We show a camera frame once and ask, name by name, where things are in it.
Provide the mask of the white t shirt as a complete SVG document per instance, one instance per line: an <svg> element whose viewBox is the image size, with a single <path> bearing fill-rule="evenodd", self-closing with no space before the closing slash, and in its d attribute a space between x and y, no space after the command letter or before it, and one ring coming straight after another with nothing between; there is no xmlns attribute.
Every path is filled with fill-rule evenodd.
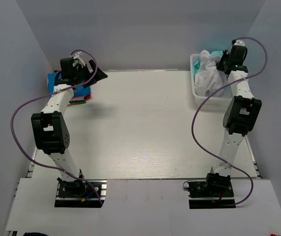
<svg viewBox="0 0 281 236"><path fill-rule="evenodd" d="M220 61L219 55L211 56L207 50L200 53L200 68L195 73L194 88L199 96L209 96L225 85L226 75L218 71L216 65Z"/></svg>

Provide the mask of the teal t shirt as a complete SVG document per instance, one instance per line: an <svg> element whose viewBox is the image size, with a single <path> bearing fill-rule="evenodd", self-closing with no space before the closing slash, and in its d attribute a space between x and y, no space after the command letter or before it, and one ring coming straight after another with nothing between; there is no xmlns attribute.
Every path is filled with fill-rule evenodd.
<svg viewBox="0 0 281 236"><path fill-rule="evenodd" d="M219 55L220 57L223 55L223 51L213 51L210 53L211 56ZM197 73L200 68L200 54L192 54L190 56L190 68L193 73Z"/></svg>

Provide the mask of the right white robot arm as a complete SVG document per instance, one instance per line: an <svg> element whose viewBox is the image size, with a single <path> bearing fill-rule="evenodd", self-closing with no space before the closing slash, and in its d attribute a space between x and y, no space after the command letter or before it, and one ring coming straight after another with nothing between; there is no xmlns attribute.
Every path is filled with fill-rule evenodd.
<svg viewBox="0 0 281 236"><path fill-rule="evenodd" d="M212 171L220 176L228 177L231 172L238 148L244 137L253 130L262 102L253 96L248 81L248 69L243 65L248 49L244 41L235 40L230 50L223 52L217 70L226 75L231 88L232 100L223 117L224 139L219 157L227 161L220 161L212 167Z"/></svg>

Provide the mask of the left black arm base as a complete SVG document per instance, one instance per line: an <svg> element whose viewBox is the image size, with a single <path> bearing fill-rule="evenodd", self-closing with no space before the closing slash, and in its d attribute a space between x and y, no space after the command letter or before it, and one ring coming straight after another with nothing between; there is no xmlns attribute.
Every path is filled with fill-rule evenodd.
<svg viewBox="0 0 281 236"><path fill-rule="evenodd" d="M54 207L63 208L101 208L105 201L107 181L92 180L91 187L86 182L66 182L58 178Z"/></svg>

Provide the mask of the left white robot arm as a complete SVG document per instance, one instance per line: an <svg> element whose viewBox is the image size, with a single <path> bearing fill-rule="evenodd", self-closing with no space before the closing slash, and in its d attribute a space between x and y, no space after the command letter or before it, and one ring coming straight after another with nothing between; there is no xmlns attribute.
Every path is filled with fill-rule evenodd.
<svg viewBox="0 0 281 236"><path fill-rule="evenodd" d="M70 191L75 196L82 196L87 190L87 184L77 179L82 178L83 174L68 149L70 134L63 117L76 91L76 88L68 87L82 83L89 87L106 79L108 75L97 68L93 60L89 61L89 65L84 63L79 54L61 59L60 65L61 70L54 78L54 94L40 113L32 115L31 124L37 149L42 150L61 169L63 181L71 181Z"/></svg>

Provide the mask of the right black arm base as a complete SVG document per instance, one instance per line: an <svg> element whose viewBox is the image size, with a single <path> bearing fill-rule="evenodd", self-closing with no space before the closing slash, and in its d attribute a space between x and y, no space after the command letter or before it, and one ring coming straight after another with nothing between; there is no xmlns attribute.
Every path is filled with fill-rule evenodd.
<svg viewBox="0 0 281 236"><path fill-rule="evenodd" d="M190 209L235 208L230 176L208 173L205 181L187 180L183 189L188 192Z"/></svg>

